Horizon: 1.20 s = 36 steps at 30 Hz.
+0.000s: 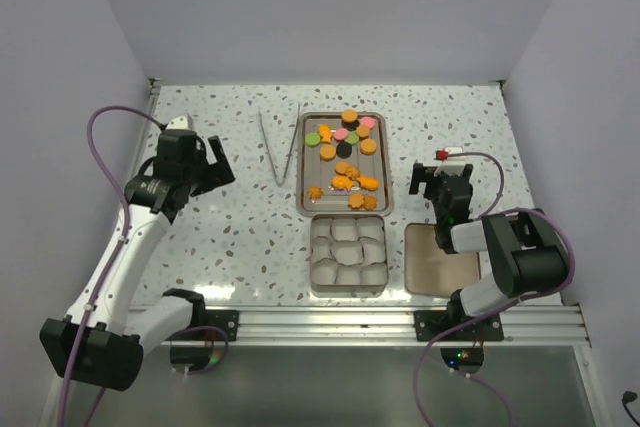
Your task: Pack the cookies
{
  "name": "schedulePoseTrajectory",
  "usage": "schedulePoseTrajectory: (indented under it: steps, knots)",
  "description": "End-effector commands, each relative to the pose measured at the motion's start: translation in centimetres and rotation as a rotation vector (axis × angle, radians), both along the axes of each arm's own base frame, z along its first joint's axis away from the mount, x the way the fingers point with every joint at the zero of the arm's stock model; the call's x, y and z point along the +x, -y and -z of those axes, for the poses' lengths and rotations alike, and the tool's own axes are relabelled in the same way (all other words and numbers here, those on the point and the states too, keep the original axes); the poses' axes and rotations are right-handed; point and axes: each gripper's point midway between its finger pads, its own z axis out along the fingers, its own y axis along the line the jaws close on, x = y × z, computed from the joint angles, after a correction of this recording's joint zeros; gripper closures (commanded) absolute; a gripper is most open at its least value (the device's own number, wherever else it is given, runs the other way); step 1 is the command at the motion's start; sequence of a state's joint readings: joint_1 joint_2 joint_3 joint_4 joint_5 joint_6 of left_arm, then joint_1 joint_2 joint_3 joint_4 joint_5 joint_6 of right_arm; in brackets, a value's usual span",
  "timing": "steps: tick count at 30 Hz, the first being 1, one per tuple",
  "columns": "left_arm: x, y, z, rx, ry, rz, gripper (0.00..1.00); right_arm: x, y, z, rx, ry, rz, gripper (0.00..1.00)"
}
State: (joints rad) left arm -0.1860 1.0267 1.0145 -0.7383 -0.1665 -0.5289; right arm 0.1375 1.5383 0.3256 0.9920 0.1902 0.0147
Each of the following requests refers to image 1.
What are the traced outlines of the orange ridged flower cookie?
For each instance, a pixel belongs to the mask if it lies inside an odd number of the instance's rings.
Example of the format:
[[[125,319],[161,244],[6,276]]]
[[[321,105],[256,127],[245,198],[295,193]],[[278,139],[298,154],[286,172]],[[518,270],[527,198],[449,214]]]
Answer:
[[[360,177],[360,170],[356,166],[349,166],[345,175],[351,180],[357,180]]]

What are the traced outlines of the plain orange round cookie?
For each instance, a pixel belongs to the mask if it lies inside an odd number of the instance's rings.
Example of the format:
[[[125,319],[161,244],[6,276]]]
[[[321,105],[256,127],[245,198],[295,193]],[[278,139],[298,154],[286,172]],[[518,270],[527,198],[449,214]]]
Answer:
[[[338,175],[345,175],[348,167],[349,164],[347,162],[340,161],[335,164],[334,169]]]

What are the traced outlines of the orange dotted round cookie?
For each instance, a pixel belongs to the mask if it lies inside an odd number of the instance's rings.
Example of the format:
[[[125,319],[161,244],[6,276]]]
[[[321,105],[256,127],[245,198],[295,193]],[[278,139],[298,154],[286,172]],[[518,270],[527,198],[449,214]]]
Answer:
[[[323,161],[331,161],[336,157],[336,147],[331,144],[324,144],[319,150],[319,155]]]

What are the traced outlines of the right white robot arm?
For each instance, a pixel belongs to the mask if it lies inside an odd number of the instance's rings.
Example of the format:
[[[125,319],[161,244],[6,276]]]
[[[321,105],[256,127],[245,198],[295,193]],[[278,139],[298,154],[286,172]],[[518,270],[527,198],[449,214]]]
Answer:
[[[436,324],[441,334],[468,339],[481,322],[517,305],[560,292],[573,279],[575,255],[566,236],[540,209],[513,208],[473,220],[473,166],[459,173],[440,172],[416,163],[409,193],[424,188],[435,214],[437,247],[448,255],[488,255],[491,273],[454,291]]]

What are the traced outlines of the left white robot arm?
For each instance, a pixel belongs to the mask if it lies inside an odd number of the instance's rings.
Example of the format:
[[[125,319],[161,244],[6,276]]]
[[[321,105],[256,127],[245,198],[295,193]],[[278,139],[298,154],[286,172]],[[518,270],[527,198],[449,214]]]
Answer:
[[[219,137],[167,128],[124,187],[116,227],[84,291],[61,319],[47,319],[40,342],[59,377],[115,391],[137,378],[145,355],[174,335],[193,340],[210,325],[204,297],[171,288],[139,319],[134,293],[156,247],[189,200],[233,183]]]

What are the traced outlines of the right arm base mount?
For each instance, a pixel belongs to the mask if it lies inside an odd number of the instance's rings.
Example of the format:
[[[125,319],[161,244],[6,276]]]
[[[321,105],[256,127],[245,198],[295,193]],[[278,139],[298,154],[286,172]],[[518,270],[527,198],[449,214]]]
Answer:
[[[444,341],[449,342],[500,342],[505,339],[502,322],[499,315],[494,315],[485,320],[471,319],[463,316],[461,323],[468,326],[455,326],[444,310],[417,310],[413,312],[416,340],[428,342],[452,329],[452,332],[443,336]]]

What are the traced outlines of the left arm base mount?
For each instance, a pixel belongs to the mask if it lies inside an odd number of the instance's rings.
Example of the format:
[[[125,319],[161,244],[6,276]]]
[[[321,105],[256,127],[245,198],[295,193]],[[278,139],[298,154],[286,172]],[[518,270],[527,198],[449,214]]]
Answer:
[[[167,338],[167,341],[223,341],[223,336],[211,329],[186,333],[186,330],[195,327],[213,326],[225,332],[230,342],[235,342],[237,330],[240,325],[240,313],[233,309],[206,309],[200,313],[195,323],[179,329]]]

